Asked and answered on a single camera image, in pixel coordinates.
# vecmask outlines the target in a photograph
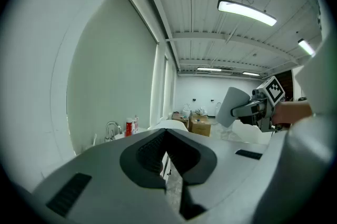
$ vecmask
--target red bottle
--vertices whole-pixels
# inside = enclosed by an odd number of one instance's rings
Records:
[[[125,136],[131,136],[132,134],[132,118],[126,119],[126,130],[125,130]]]

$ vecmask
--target cardboard box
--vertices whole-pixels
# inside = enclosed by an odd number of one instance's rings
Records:
[[[193,112],[191,112],[190,113],[190,118],[191,117],[194,117],[195,119],[200,119],[200,121],[203,119],[204,121],[207,121],[207,119],[208,119],[208,117],[207,116],[201,116],[201,115],[199,115],[199,114],[197,114],[197,113],[193,113]]]
[[[209,123],[207,116],[201,116],[196,113],[191,113],[189,121],[189,132],[209,137],[211,133],[211,124]]]

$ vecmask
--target faucet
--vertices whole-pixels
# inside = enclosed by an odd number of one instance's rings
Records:
[[[111,137],[109,137],[109,126],[110,125],[115,125],[120,130],[120,134],[123,133],[122,128],[120,127],[120,125],[116,121],[109,121],[106,124],[106,136],[105,136],[105,139],[104,139],[106,142],[115,140],[115,134],[114,134],[113,130],[111,130]]]

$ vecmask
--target white surface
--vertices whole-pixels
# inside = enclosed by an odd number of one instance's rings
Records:
[[[161,119],[160,103],[162,98],[162,83],[163,83],[163,68],[164,56],[172,63],[174,58],[171,51],[165,42],[165,34],[161,30],[161,25],[157,21],[157,14],[152,9],[152,3],[147,0],[131,0],[136,6],[142,17],[146,21],[149,29],[152,31],[155,39],[158,42],[155,56],[155,63],[153,67],[152,89],[151,89],[151,104],[150,104],[150,125],[154,126]],[[176,68],[172,64],[174,76],[173,91],[175,92]]]
[[[80,35],[102,2],[12,0],[2,17],[0,151],[11,180],[28,191],[44,171],[75,156],[66,115],[68,74]],[[149,9],[142,6],[148,19]]]
[[[262,82],[211,77],[178,77],[175,111],[182,112],[184,104],[192,111],[205,106],[209,116],[215,116],[216,104],[223,101],[229,87],[236,87],[249,96]]]
[[[316,55],[295,77],[301,83],[313,113],[337,112],[336,38],[335,29],[328,31]]]
[[[268,24],[269,26],[274,26],[276,19],[265,14],[261,11],[250,8],[249,6],[243,6],[241,4],[229,3],[229,2],[220,2],[219,11],[234,13],[238,15],[247,16],[263,23]]]
[[[165,74],[165,88],[164,88],[164,109],[163,115],[165,118],[169,117],[169,113],[173,112],[173,99],[174,94],[174,83],[176,68],[174,67],[174,63],[172,59],[168,59],[166,62],[166,74]]]
[[[246,105],[250,98],[251,96],[246,92],[235,87],[230,87],[222,102],[220,110],[216,115],[216,121],[222,126],[229,128],[236,120],[236,117],[232,116],[231,110],[233,108]]]
[[[175,33],[228,33],[240,21],[235,32],[235,35],[241,37],[240,41],[229,41],[221,53],[219,51],[224,44],[223,40],[216,40],[213,45],[213,40],[209,39],[185,39],[175,42],[179,59],[203,59],[206,62],[207,59],[213,60],[218,56],[221,60],[219,64],[240,62],[247,68],[257,67],[253,64],[273,67],[286,62],[291,55],[294,57],[305,55],[305,51],[301,48],[294,49],[298,47],[299,40],[295,27],[303,35],[301,38],[310,39],[315,36],[311,41],[314,43],[320,39],[315,0],[255,1],[252,7],[264,11],[267,6],[267,13],[277,19],[273,27],[251,18],[219,12],[216,8],[217,0],[161,0],[161,2],[173,37]],[[280,66],[278,70],[292,66],[294,64]],[[181,67],[182,70],[191,68],[193,71],[200,66],[181,65]]]
[[[163,120],[158,125],[153,126],[150,129],[180,129],[188,131],[184,123],[177,120]]]
[[[303,66],[293,68],[291,70],[292,76],[293,76],[293,98],[294,101],[298,100],[300,97],[303,97],[302,88],[299,84],[299,82],[296,79],[296,75],[299,73],[299,71],[303,68]]]
[[[240,120],[236,120],[233,123],[232,130],[243,141],[251,142],[253,144],[269,144],[272,132],[263,133],[258,126],[252,126],[249,124],[243,124]]]
[[[134,135],[137,135],[139,133],[142,133],[144,131],[148,131],[148,129],[145,129],[145,128],[138,128],[138,131],[136,134]],[[118,140],[118,139],[121,139],[121,138],[124,138],[125,137],[125,131],[123,131],[122,134],[115,134],[115,139]]]

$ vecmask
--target cable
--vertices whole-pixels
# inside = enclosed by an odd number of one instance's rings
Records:
[[[243,1],[249,2],[249,5],[252,5],[252,4],[254,3],[254,1],[250,2],[250,1],[248,1],[248,0],[241,0],[241,3],[242,3],[242,4],[244,4]]]

